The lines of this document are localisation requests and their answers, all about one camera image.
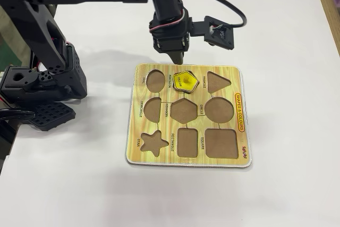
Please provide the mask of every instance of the wood grain pattern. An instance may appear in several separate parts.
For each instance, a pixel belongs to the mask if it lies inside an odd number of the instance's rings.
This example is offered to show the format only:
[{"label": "wood grain pattern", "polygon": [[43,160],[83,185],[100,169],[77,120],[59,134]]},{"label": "wood grain pattern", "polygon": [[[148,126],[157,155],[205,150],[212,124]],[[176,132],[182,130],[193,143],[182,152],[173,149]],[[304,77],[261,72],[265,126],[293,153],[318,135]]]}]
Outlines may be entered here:
[{"label": "wood grain pattern", "polygon": [[336,48],[340,55],[340,15],[333,0],[321,0]]},{"label": "wood grain pattern", "polygon": [[[159,70],[165,76],[165,86],[160,93],[152,93],[146,86],[148,73],[152,70]],[[173,74],[192,71],[200,81],[195,91],[191,94],[173,89]],[[207,72],[211,71],[231,81],[231,85],[210,94],[207,90]],[[126,158],[130,163],[147,165],[186,165],[186,166],[221,166],[221,167],[246,167],[250,165],[250,147],[247,138],[247,127],[244,132],[239,131],[237,121],[237,108],[235,94],[241,94],[242,83],[239,70],[232,66],[195,66],[195,65],[167,65],[167,64],[140,64],[135,70],[134,86],[132,93],[132,105],[130,112],[129,137],[126,147]],[[145,103],[154,97],[161,98],[160,121],[153,123],[143,114]],[[171,103],[185,97],[198,106],[198,117],[181,124],[170,117]],[[234,116],[227,123],[214,123],[209,120],[204,113],[204,106],[212,97],[223,97],[229,100],[234,106]],[[244,108],[244,122],[247,117]],[[177,131],[179,128],[192,128],[198,131],[198,156],[196,158],[184,158],[177,155]],[[205,130],[206,129],[233,129],[237,136],[237,148],[239,157],[237,159],[209,158],[205,153]],[[157,129],[161,133],[162,139],[169,143],[169,146],[160,150],[159,157],[155,157],[152,152],[142,152],[142,133],[153,134]]]}]

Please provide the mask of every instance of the yellow pentagon piece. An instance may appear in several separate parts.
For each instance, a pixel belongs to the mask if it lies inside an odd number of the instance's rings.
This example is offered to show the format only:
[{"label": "yellow pentagon piece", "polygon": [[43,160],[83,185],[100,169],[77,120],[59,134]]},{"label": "yellow pentagon piece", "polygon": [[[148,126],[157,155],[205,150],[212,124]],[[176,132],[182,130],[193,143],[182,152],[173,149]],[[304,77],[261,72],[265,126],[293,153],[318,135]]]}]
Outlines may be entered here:
[{"label": "yellow pentagon piece", "polygon": [[200,83],[191,71],[176,73],[173,76],[174,89],[192,93]]}]

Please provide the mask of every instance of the white table surface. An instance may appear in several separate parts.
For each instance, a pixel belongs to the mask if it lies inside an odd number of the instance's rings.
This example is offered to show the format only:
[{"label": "white table surface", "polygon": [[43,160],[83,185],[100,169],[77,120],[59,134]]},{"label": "white table surface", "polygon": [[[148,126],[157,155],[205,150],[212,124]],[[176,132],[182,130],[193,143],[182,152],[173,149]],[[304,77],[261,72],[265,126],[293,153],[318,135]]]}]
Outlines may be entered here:
[{"label": "white table surface", "polygon": [[[148,4],[59,6],[88,97],[49,132],[23,125],[0,176],[0,226],[339,226],[340,58],[320,0],[229,0],[248,17],[235,49],[191,38],[186,64],[243,73],[252,165],[137,167],[125,160],[137,64],[152,47]],[[212,0],[184,0],[194,21],[239,22]]]}]

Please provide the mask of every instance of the wooden shape puzzle board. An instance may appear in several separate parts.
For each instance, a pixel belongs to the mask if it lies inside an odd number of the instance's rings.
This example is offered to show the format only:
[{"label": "wooden shape puzzle board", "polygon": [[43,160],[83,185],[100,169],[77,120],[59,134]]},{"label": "wooden shape puzzle board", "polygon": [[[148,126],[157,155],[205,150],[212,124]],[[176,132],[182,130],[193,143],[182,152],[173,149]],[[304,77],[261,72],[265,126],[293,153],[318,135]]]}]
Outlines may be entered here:
[{"label": "wooden shape puzzle board", "polygon": [[[184,71],[199,80],[190,94],[173,88],[174,74]],[[140,64],[126,159],[143,165],[247,167],[251,154],[246,116],[236,67]]]}]

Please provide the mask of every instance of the star cutout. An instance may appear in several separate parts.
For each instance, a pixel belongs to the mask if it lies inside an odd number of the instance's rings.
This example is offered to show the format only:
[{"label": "star cutout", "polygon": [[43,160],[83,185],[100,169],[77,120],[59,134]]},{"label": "star cutout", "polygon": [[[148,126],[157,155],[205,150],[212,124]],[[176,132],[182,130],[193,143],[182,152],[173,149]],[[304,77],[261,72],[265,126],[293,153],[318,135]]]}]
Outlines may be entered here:
[{"label": "star cutout", "polygon": [[159,156],[159,150],[162,147],[169,145],[167,141],[162,139],[162,133],[159,130],[156,130],[152,135],[142,133],[141,138],[144,141],[144,144],[141,146],[140,150],[142,152],[151,151],[155,157]]}]

